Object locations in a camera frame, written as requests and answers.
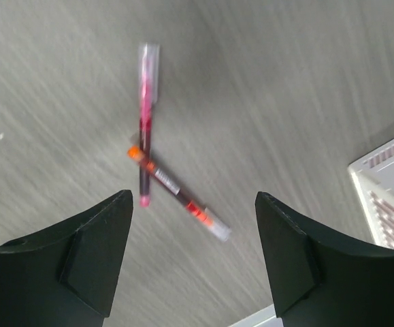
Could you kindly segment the dark red pen refill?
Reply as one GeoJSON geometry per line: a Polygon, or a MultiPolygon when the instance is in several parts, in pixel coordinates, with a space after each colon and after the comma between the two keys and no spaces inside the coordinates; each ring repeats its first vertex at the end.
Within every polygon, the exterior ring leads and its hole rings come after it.
{"type": "Polygon", "coordinates": [[[152,107],[158,99],[159,45],[142,44],[139,50],[139,147],[149,156],[152,107]]]}

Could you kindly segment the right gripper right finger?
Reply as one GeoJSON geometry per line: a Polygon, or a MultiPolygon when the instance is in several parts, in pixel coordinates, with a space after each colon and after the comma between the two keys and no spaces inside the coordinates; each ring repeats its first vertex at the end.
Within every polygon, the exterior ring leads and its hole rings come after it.
{"type": "Polygon", "coordinates": [[[394,249],[329,228],[262,191],[255,210],[285,326],[394,326],[394,249]]]}

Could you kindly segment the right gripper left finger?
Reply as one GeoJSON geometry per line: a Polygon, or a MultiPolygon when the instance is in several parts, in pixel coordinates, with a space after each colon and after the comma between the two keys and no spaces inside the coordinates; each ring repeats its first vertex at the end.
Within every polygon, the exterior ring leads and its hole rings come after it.
{"type": "Polygon", "coordinates": [[[0,245],[0,326],[102,326],[131,227],[122,190],[90,209],[0,245]]]}

